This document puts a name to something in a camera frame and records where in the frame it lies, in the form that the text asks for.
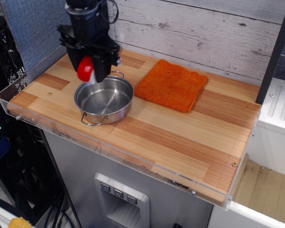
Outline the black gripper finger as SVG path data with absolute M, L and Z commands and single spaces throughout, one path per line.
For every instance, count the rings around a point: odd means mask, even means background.
M 86 56 L 85 53 L 83 53 L 81 50 L 73 48 L 67 48 L 67 53 L 71 60 L 74 70 L 77 71 L 81 60 Z
M 101 83 L 111 72 L 111 64 L 107 58 L 94 56 L 92 57 L 95 78 L 97 83 Z

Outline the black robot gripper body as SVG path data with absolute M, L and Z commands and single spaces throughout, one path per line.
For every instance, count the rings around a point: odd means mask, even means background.
M 65 7 L 70 16 L 71 25 L 59 25 L 61 45 L 81 50 L 85 55 L 107 58 L 111 65 L 121 64 L 120 46 L 109 37 L 110 25 L 119 17 L 115 7 L 109 15 L 107 7 Z

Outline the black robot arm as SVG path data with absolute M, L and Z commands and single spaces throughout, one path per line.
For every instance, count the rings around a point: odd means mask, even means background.
M 68 0 L 65 10 L 71 25 L 59 25 L 61 45 L 67 49 L 78 78 L 89 84 L 101 83 L 112 66 L 121 63 L 120 46 L 109 37 L 119 16 L 114 0 Z

